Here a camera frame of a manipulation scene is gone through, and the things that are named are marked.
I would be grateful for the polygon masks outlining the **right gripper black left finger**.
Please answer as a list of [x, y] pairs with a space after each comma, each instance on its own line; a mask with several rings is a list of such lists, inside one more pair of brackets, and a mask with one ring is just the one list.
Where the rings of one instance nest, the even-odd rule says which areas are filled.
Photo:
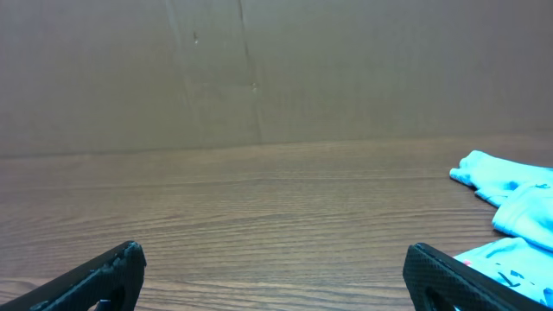
[[8, 301], [2, 311], [133, 311], [144, 281], [142, 246], [126, 241], [40, 287]]

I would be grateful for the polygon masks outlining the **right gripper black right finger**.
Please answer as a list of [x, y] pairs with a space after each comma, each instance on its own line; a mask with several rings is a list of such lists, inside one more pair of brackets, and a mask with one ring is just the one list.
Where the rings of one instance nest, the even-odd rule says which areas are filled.
[[408, 248], [403, 278], [416, 311], [549, 309], [425, 243]]

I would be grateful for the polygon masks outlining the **light blue printed t-shirt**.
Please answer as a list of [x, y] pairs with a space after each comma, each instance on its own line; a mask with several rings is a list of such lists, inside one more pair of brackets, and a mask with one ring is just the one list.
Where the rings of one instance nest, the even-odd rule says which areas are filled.
[[506, 235], [455, 258], [551, 308], [552, 169], [474, 150], [449, 175], [497, 208], [492, 225]]

